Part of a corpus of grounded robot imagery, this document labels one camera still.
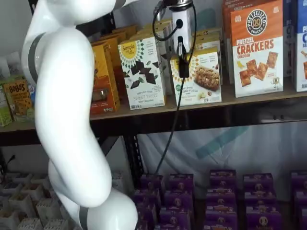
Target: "pretzel crackers box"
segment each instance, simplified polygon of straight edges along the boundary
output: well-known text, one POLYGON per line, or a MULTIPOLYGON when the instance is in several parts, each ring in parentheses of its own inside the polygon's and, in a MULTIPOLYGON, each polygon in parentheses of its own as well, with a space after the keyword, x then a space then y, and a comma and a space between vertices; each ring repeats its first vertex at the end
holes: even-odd
POLYGON ((297 1, 296 26, 296 91, 307 91, 307 1, 297 1))
POLYGON ((236 97, 283 91, 283 1, 230 14, 236 97))
MULTIPOLYGON (((176 101, 179 101, 183 78, 179 76, 178 57, 171 59, 176 101)), ((221 81, 217 48, 196 50, 189 65, 189 78, 185 79, 181 106, 221 102, 221 81)))

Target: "cracker box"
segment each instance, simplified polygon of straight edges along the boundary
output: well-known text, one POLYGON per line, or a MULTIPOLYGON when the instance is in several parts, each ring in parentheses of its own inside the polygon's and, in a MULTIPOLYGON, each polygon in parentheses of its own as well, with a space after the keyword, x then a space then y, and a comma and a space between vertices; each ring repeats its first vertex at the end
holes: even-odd
POLYGON ((236 171, 232 169, 210 170, 210 185, 236 188, 236 171))
POLYGON ((148 189, 137 189, 135 190, 132 200, 137 202, 143 202, 148 199, 150 203, 154 203, 157 210, 161 208, 161 198, 159 189, 148 190, 148 189))
POLYGON ((43 230, 39 218, 26 218, 18 225, 18 230, 43 230))
POLYGON ((221 85, 223 84, 223 71, 222 71, 222 58, 221 58, 221 43, 218 33, 212 33, 212 35, 200 36, 195 42, 196 50, 202 50, 206 48, 217 47, 217 54, 219 58, 219 72, 221 85))
POLYGON ((51 219, 44 227, 44 230, 69 230, 68 221, 65 219, 51 219))
POLYGON ((62 219, 59 204, 54 199, 41 199, 36 209, 43 226, 46 226, 51 219, 62 219))
POLYGON ((94 90, 91 114, 116 112, 120 107, 109 45, 93 46, 95 57, 94 90))
POLYGON ((168 178, 168 186, 171 190, 194 191, 194 175, 170 174, 168 178))
POLYGON ((231 14, 236 97, 283 91, 283 2, 231 14))
POLYGON ((155 204, 138 202, 136 203, 136 209, 138 211, 139 220, 146 221, 148 224, 148 229, 153 230, 157 223, 155 204))
POLYGON ((178 207, 163 207, 160 210, 161 224, 178 225, 185 230, 191 230, 189 211, 178 207))
POLYGON ((16 80, 3 85, 15 121, 34 119, 34 108, 26 80, 16 80))
POLYGON ((273 176, 271 173, 243 175, 243 187, 255 190, 274 188, 273 176))
POLYGON ((0 210, 0 229, 17 230, 20 220, 17 211, 0 210))
POLYGON ((236 204, 236 195, 233 188, 208 188, 206 201, 211 203, 236 204))
POLYGON ((219 223, 217 221, 205 221, 202 230, 235 230, 236 226, 231 223, 219 223))
POLYGON ((130 109, 165 105, 164 72, 159 41, 140 35, 118 46, 130 109))
MULTIPOLYGON (((173 82, 178 103, 183 78, 179 76, 179 60, 171 59, 173 82)), ((221 102, 221 81, 217 48, 207 48, 194 52, 190 66, 189 78, 185 79, 181 96, 181 106, 221 102)))
POLYGON ((11 196, 9 204, 13 210, 25 213, 28 218, 36 217, 31 198, 28 194, 18 193, 11 196))
POLYGON ((296 71, 294 85, 297 92, 307 90, 307 2, 297 1, 296 14, 296 71))
POLYGON ((247 229, 282 229, 282 215, 278 206, 246 207, 247 229))
POLYGON ((218 223, 229 223, 237 229, 237 211, 236 205, 218 205, 208 203, 206 207, 206 220, 216 221, 218 223))
POLYGON ((246 205, 272 205, 277 202, 277 197, 273 189, 265 191, 245 190, 244 200, 246 205))

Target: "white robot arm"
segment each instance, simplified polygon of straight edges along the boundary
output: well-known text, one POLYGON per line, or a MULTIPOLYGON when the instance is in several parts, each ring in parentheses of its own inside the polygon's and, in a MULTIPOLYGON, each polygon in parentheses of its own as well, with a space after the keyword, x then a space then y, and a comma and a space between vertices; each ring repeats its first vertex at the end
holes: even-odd
POLYGON ((109 165, 91 130, 94 55, 75 26, 134 1, 39 0, 23 46, 50 182, 84 230, 134 230, 138 214, 127 196, 111 188, 109 165))

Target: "white wall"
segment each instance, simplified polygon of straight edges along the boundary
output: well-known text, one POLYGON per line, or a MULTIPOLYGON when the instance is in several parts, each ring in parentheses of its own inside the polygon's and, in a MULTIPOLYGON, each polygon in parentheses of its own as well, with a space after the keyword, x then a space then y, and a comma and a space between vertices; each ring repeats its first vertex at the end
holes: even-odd
POLYGON ((21 51, 31 18, 28 0, 0 0, 0 56, 21 51))

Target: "brand logo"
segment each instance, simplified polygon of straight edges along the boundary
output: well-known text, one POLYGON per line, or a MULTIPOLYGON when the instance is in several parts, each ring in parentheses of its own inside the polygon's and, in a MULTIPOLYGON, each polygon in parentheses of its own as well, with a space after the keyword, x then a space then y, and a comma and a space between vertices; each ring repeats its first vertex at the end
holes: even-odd
POLYGON ((265 30, 267 22, 267 15, 264 11, 253 10, 246 20, 246 28, 251 35, 257 36, 265 30))

